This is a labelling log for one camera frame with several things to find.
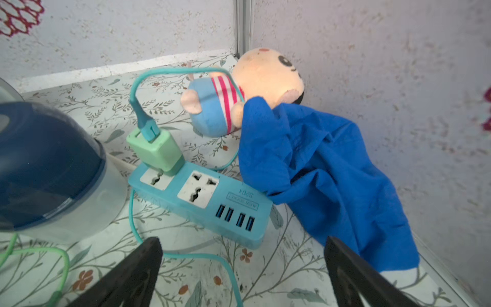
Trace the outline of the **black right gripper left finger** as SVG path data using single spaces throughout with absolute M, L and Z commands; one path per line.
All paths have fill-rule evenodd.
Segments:
M 149 306 L 162 257 L 160 240 L 145 240 L 70 306 Z

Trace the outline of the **navy blue meat grinder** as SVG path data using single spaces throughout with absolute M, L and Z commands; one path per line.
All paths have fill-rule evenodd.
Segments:
M 105 229 L 127 183 L 70 116 L 1 83 L 1 231 L 71 244 Z

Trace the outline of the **pig plush toy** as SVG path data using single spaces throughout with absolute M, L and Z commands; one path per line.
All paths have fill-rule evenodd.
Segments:
M 191 81 L 180 103 L 196 131 L 218 138 L 241 128 L 244 102 L 253 97 L 264 98 L 272 109 L 281 103 L 300 104 L 304 82 L 285 55 L 256 48 L 240 57 L 230 78 L 213 72 L 207 78 Z

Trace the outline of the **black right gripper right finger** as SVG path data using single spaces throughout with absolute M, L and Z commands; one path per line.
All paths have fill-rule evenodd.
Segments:
M 324 258 L 338 306 L 417 305 L 341 240 L 327 239 Z

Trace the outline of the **teal power strip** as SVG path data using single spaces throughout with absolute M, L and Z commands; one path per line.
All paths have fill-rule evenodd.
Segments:
M 185 162 L 172 177 L 139 165 L 129 185 L 143 200 L 248 249 L 263 242 L 273 203 L 239 180 Z

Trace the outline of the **blue cloth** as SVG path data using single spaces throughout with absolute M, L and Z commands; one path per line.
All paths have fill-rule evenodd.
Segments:
M 244 107 L 239 166 L 247 185 L 287 204 L 319 243 L 338 238 L 380 272 L 419 266 L 396 189 L 371 162 L 354 122 L 251 98 Z

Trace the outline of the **green USB charger adapter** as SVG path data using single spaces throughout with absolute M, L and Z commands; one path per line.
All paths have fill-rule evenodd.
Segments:
M 185 164 L 182 151 L 167 130 L 151 127 L 142 133 L 135 129 L 126 141 L 141 162 L 165 175 L 176 175 Z

